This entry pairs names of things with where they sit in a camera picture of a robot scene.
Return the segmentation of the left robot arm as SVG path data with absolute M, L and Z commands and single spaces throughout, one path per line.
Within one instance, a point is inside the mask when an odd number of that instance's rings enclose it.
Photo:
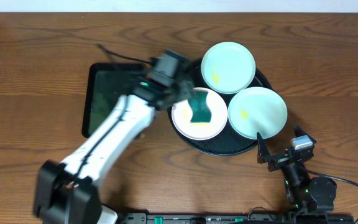
M 127 146 L 150 126 L 158 110 L 194 95 L 189 75 L 162 84 L 138 77 L 97 130 L 60 163 L 48 160 L 37 177 L 32 212 L 43 223 L 116 223 L 118 213 L 100 201 L 99 189 Z

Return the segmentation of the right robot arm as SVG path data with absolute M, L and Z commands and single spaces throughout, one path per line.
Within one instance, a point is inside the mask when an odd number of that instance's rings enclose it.
M 337 185 L 329 177 L 315 175 L 311 178 L 304 163 L 314 154 L 316 140 L 293 125 L 295 138 L 282 154 L 275 156 L 270 151 L 260 133 L 257 133 L 259 164 L 267 163 L 270 172 L 280 170 L 284 176 L 284 186 L 290 204 L 305 213 L 324 213 L 334 210 Z

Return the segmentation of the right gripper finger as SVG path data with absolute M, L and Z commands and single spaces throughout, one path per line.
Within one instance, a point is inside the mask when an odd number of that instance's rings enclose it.
M 265 143 L 265 140 L 263 139 L 262 135 L 259 132 L 257 133 L 257 142 L 258 142 L 257 162 L 259 164 L 270 162 L 272 160 L 270 151 Z
M 308 136 L 309 139 L 314 142 L 314 138 L 312 138 L 306 131 L 304 131 L 297 123 L 293 123 L 293 130 L 296 137 Z

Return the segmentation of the green yellow sponge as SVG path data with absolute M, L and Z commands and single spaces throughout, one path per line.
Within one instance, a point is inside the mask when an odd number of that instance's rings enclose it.
M 195 91 L 194 97 L 188 100 L 192 111 L 190 123 L 209 123 L 212 118 L 211 110 L 207 106 L 207 91 Z

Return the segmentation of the white pink plate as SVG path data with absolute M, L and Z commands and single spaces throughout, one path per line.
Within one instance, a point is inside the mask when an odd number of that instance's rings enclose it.
M 172 106 L 172 118 L 176 128 L 186 137 L 194 140 L 207 140 L 217 136 L 227 123 L 227 106 L 223 98 L 215 91 L 196 87 L 195 91 L 207 91 L 207 106 L 211 110 L 212 118 L 209 123 L 190 123 L 192 111 L 188 100 L 175 103 Z

